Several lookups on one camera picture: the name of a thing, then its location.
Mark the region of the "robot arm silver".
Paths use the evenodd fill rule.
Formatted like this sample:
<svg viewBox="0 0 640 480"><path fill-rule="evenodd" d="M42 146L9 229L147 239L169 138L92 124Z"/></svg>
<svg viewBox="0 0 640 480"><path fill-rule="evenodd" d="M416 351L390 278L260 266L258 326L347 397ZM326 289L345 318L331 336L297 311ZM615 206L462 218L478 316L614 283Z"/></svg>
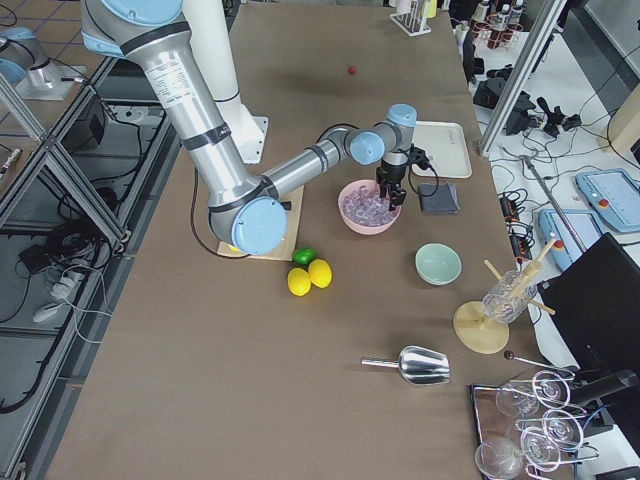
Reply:
<svg viewBox="0 0 640 480"><path fill-rule="evenodd" d="M198 34L230 50L221 4L195 1L84 1L82 35L87 49L137 64L209 190L211 231L249 255L274 250L284 239L290 193L346 158L361 165L387 163L411 146L416 109L395 104L369 129L335 127L292 159L262 175L250 173L232 130L209 88L213 72L235 72L232 61L207 65L192 50Z"/></svg>

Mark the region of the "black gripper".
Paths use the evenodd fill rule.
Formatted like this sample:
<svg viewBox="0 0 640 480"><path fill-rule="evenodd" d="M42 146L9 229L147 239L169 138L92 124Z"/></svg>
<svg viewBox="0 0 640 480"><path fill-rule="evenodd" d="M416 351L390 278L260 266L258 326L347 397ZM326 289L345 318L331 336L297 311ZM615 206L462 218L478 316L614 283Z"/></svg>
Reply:
<svg viewBox="0 0 640 480"><path fill-rule="evenodd" d="M406 190L402 180L408 167L407 155L403 152L389 152L384 155L376 168L376 181L379 197L386 198L388 210L395 211L406 199Z"/></svg>

